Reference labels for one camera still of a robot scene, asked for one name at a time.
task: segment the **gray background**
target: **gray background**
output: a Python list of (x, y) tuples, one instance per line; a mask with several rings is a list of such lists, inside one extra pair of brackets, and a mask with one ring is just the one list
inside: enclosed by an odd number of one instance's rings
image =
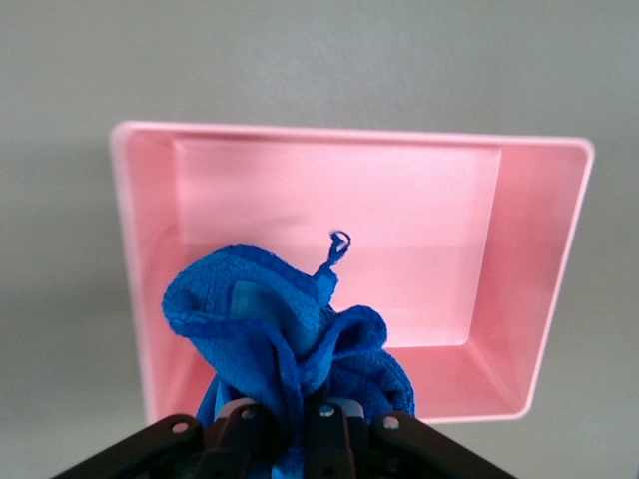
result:
[(528, 416), (438, 428), (522, 478), (639, 466), (639, 2), (0, 1), (0, 477), (143, 427), (108, 134), (127, 119), (583, 136)]

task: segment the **microfiber cloth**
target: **microfiber cloth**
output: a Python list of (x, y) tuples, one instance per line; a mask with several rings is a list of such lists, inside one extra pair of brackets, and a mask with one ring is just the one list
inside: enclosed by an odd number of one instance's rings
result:
[(330, 237), (328, 259), (314, 275), (258, 247), (224, 247), (182, 271), (162, 304), (170, 327), (216, 370), (197, 414), (203, 426), (246, 396), (292, 439), (274, 477), (301, 476), (304, 398), (326, 382), (331, 397), (361, 404), (368, 422), (390, 411), (414, 414), (408, 378), (381, 349), (381, 316), (367, 306), (336, 312), (329, 305), (337, 285), (331, 267), (350, 247), (346, 233)]

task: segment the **metal bolt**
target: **metal bolt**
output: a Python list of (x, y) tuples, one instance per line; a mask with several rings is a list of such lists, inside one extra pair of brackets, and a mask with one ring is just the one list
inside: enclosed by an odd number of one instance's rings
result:
[(242, 418), (243, 419), (253, 419), (257, 415), (258, 415), (258, 413), (253, 408), (248, 408), (248, 409), (245, 409), (244, 411), (242, 411)]
[(174, 434), (182, 434), (183, 432), (187, 432), (188, 430), (189, 430), (189, 423), (184, 421), (174, 424), (173, 427), (171, 428), (171, 432), (173, 432)]
[(321, 417), (331, 417), (335, 414), (335, 410), (330, 404), (320, 406), (318, 412)]
[(387, 429), (389, 431), (396, 431), (397, 429), (399, 429), (399, 419), (397, 419), (396, 417), (386, 416), (383, 418), (381, 424), (383, 425), (384, 429)]

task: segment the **pink bin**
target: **pink bin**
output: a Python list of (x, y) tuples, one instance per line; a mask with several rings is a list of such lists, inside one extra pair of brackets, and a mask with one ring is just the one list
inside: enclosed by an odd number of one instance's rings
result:
[(149, 421), (195, 413), (214, 375), (163, 318), (175, 275), (232, 243), (313, 273), (336, 229), (332, 305), (382, 315), (419, 419), (530, 408), (587, 141), (125, 123), (112, 151)]

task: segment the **blue cloth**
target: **blue cloth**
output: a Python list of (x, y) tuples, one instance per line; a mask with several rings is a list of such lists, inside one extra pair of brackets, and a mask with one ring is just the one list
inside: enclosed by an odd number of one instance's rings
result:
[(344, 232), (331, 238), (314, 275), (257, 247), (224, 247), (182, 271), (162, 304), (171, 328), (217, 371), (198, 419), (208, 427), (237, 397), (263, 404), (293, 443), (278, 477), (300, 475), (304, 398), (327, 379), (330, 395), (359, 402), (368, 421), (393, 410), (414, 414), (408, 378), (381, 349), (381, 316), (366, 306), (335, 312), (329, 305), (337, 285), (331, 267), (350, 247)]

